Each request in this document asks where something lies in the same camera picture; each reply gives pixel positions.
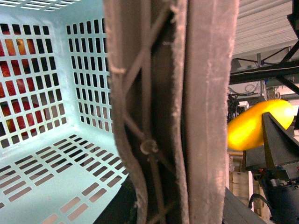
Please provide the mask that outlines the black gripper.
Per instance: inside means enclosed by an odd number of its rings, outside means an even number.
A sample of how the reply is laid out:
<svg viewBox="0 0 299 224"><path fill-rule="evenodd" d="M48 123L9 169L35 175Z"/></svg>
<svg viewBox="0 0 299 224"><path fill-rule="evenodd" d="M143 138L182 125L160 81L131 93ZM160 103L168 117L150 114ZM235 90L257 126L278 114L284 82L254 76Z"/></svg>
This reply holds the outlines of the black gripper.
<svg viewBox="0 0 299 224"><path fill-rule="evenodd" d="M268 205L271 221L276 224L299 222L299 142L269 113L262 114L263 149L243 153L242 171L251 172L264 196L254 193L248 207L256 199Z"/></svg>

